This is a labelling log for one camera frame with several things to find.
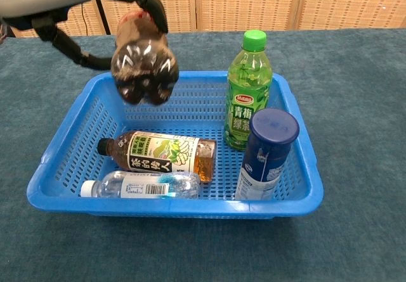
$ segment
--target black cable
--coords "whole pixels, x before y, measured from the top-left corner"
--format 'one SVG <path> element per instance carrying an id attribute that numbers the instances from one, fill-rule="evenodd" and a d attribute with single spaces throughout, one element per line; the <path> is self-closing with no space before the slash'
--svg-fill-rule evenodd
<path id="1" fill-rule="evenodd" d="M 86 36 L 88 36 L 89 35 L 89 33 L 88 33 L 88 24 L 86 23 L 86 19 L 84 18 L 83 3 L 82 3 L 82 18 L 83 18 L 84 25 L 86 26 Z"/>

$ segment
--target barcode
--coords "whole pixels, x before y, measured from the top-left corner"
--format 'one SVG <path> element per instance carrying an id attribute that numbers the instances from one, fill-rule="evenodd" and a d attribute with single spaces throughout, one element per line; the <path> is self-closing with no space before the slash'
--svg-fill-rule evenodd
<path id="1" fill-rule="evenodd" d="M 167 195 L 167 184 L 147 184 L 145 186 L 146 195 Z"/>

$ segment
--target bottle cap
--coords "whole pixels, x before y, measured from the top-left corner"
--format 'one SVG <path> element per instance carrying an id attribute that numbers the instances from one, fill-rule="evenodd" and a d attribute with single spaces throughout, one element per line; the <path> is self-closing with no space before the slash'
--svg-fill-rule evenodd
<path id="1" fill-rule="evenodd" d="M 266 34 L 262 30 L 248 30 L 244 33 L 242 48 L 248 52 L 261 52 L 266 46 Z"/>
<path id="2" fill-rule="evenodd" d="M 96 181 L 84 181 L 81 188 L 81 197 L 91 198 L 91 191 Z"/>
<path id="3" fill-rule="evenodd" d="M 107 144 L 109 141 L 113 141 L 114 139 L 112 138 L 101 138 L 99 140 L 99 143 L 97 144 L 97 152 L 100 155 L 108 155 L 107 154 Z"/>
<path id="4" fill-rule="evenodd" d="M 289 113 L 274 109 L 262 109 L 249 122 L 251 132 L 267 144 L 285 145 L 299 135 L 298 121 Z"/>

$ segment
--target table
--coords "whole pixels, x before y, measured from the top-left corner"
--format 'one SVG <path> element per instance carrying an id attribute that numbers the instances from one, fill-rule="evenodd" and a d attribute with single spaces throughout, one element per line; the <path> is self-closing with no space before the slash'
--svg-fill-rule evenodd
<path id="1" fill-rule="evenodd" d="M 78 37 L 111 55 L 114 37 Z M 170 34 L 182 70 L 225 70 L 241 32 Z M 86 81 L 38 39 L 0 46 L 0 280 L 405 281 L 406 30 L 268 32 L 299 103 L 325 197 L 271 221 L 51 214 L 25 191 Z"/>

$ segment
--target woven rattan screen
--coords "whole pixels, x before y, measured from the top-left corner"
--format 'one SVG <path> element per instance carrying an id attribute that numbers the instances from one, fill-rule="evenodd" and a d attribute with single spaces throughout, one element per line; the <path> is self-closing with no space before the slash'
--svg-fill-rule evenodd
<path id="1" fill-rule="evenodd" d="M 400 27 L 406 0 L 301 0 L 297 29 Z"/>
<path id="2" fill-rule="evenodd" d="M 298 0 L 197 0 L 199 30 L 287 30 Z"/>
<path id="3" fill-rule="evenodd" d="M 88 35 L 106 34 L 95 0 L 83 4 L 83 15 L 88 25 Z M 69 36 L 86 36 L 86 26 L 82 17 L 82 6 L 77 5 L 71 8 L 68 13 L 68 21 L 59 23 L 58 27 Z M 19 31 L 13 29 L 13 32 L 17 37 L 37 37 L 34 30 Z"/>
<path id="4" fill-rule="evenodd" d="M 165 6 L 170 32 L 196 30 L 195 0 L 161 0 Z M 129 11 L 140 10 L 136 3 L 129 4 L 113 0 L 101 0 L 112 34 L 117 32 L 121 17 Z"/>

